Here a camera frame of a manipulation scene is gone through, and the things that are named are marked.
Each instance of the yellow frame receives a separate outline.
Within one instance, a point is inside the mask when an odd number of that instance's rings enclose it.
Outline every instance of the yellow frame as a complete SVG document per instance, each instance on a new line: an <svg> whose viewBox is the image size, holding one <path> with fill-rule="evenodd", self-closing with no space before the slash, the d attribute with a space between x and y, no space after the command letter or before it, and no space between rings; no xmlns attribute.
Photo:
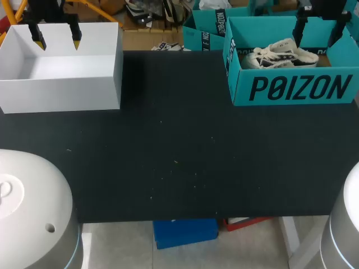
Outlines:
<svg viewBox="0 0 359 269"><path fill-rule="evenodd" d="M98 14L100 14L101 16L105 17L107 20L111 21L111 22L117 22L119 27L123 27L123 24L116 20L114 17L108 15L106 12L104 12L103 10L101 10L100 8L98 8L97 6L95 6L94 4L88 2L87 0L65 0L66 2L78 2L78 3L82 3L86 6L88 6L89 8L91 8L93 11L97 12ZM5 13L6 16L10 22L11 25L17 25L17 23L19 21L21 21L21 16L22 13L24 12L25 7L27 6L27 0L22 0L21 4L19 6L19 9L16 11L16 14L13 14L13 9L9 3L9 0L1 0L2 5L5 9ZM0 35L0 45L2 44L2 42L4 41L4 38L6 36L6 33L3 33L2 35Z"/></svg>

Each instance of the white cylinder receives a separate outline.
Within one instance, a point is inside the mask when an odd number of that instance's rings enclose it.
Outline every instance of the white cylinder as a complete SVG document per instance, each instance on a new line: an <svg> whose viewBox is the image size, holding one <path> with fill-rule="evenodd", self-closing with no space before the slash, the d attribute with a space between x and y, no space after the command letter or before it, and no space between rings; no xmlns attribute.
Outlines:
<svg viewBox="0 0 359 269"><path fill-rule="evenodd" d="M326 223L320 253L326 269L359 268L359 164L349 173Z"/></svg>
<svg viewBox="0 0 359 269"><path fill-rule="evenodd" d="M80 269L82 257L63 174L39 156L0 150L0 268Z"/></svg>

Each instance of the white box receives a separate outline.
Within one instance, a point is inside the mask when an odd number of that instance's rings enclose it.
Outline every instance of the white box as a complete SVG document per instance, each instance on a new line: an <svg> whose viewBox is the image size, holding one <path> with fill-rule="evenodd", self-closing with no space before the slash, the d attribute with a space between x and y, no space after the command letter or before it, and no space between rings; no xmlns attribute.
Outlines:
<svg viewBox="0 0 359 269"><path fill-rule="evenodd" d="M123 51L118 24L79 24L75 49L68 24L39 24L47 48L27 25L10 27L0 47L4 113L119 109Z"/></svg>

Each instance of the floor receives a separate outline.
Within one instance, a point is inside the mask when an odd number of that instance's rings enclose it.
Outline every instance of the floor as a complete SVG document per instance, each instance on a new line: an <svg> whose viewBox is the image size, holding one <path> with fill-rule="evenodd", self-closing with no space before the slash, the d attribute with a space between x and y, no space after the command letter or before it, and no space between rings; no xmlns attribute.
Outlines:
<svg viewBox="0 0 359 269"><path fill-rule="evenodd" d="M315 217L296 218L300 239ZM240 230L221 230L216 240L157 250L151 221L85 224L82 269L287 269L287 254L278 220ZM307 269L322 269L316 257Z"/></svg>

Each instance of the black tabletop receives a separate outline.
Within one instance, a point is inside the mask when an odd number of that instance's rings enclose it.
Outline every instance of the black tabletop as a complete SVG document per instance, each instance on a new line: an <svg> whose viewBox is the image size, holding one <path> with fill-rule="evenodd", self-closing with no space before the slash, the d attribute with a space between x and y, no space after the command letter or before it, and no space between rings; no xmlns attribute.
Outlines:
<svg viewBox="0 0 359 269"><path fill-rule="evenodd" d="M81 222L329 214L359 161L346 105L235 107L221 53L125 52L120 111L0 114Z"/></svg>

